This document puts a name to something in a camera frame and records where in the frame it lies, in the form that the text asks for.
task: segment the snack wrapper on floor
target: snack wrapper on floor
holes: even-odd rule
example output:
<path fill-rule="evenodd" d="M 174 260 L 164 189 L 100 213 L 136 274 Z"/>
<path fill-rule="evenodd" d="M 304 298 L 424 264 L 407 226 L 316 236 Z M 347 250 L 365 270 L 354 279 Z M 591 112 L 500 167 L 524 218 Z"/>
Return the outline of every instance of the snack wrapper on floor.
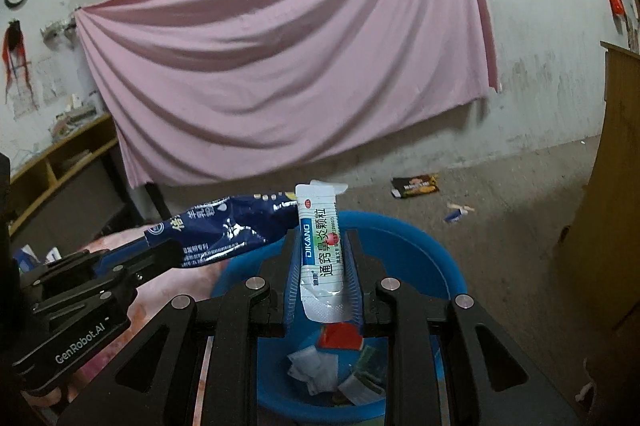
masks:
<path fill-rule="evenodd" d="M 393 186 L 391 194 L 396 199 L 407 199 L 440 191 L 436 176 L 429 173 L 415 177 L 394 177 L 391 184 Z"/>
<path fill-rule="evenodd" d="M 298 184 L 301 236 L 300 297 L 306 317 L 320 323 L 351 319 L 344 287 L 344 261 L 335 190 Z"/>

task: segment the wooden shelf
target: wooden shelf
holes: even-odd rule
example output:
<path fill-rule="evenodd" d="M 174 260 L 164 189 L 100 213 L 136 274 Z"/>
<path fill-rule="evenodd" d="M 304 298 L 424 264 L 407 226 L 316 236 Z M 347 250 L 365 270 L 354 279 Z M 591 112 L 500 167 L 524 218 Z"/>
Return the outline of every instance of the wooden shelf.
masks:
<path fill-rule="evenodd" d="M 105 114 L 25 164 L 11 179 L 8 213 L 15 220 L 9 235 L 17 233 L 60 188 L 117 144 L 115 125 L 111 115 Z M 73 162 L 83 153 L 84 157 Z"/>

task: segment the wooden cabinet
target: wooden cabinet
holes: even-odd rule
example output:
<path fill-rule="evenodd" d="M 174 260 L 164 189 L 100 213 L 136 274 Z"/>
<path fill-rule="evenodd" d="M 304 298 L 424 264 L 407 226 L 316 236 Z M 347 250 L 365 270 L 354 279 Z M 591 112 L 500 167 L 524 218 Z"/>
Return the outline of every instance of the wooden cabinet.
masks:
<path fill-rule="evenodd" d="M 118 144 L 110 114 L 99 116 L 25 164 L 11 178 L 7 213 L 14 235 L 69 180 Z"/>
<path fill-rule="evenodd" d="M 640 301 L 640 55 L 602 46 L 607 108 L 600 147 L 558 263 L 580 302 L 613 327 Z"/>

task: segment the pink cloth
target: pink cloth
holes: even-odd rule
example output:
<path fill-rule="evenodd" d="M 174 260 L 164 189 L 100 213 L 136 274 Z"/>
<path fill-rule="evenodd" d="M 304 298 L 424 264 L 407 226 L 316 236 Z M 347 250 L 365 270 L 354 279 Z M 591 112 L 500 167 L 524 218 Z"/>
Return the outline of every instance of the pink cloth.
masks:
<path fill-rule="evenodd" d="M 486 0 L 108 0 L 76 20 L 132 186 L 310 162 L 497 85 Z"/>

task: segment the metal screw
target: metal screw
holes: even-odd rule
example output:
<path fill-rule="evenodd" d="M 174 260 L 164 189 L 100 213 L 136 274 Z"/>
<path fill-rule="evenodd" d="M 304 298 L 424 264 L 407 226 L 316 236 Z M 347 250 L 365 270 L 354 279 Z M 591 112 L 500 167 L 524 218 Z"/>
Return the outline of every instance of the metal screw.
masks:
<path fill-rule="evenodd" d="M 189 306 L 191 303 L 191 298 L 184 294 L 180 294 L 171 300 L 171 307 L 174 309 L 184 309 Z"/>
<path fill-rule="evenodd" d="M 470 309 L 474 306 L 474 299 L 471 298 L 468 294 L 458 294 L 456 296 L 456 305 L 458 307 L 462 307 L 463 309 Z"/>
<path fill-rule="evenodd" d="M 400 280 L 397 278 L 385 278 L 380 282 L 380 285 L 387 291 L 395 291 L 400 289 Z"/>
<path fill-rule="evenodd" d="M 252 276 L 246 281 L 245 285 L 247 286 L 247 289 L 257 291 L 258 289 L 262 289 L 265 283 L 266 282 L 263 278 L 260 278 L 259 276 Z"/>

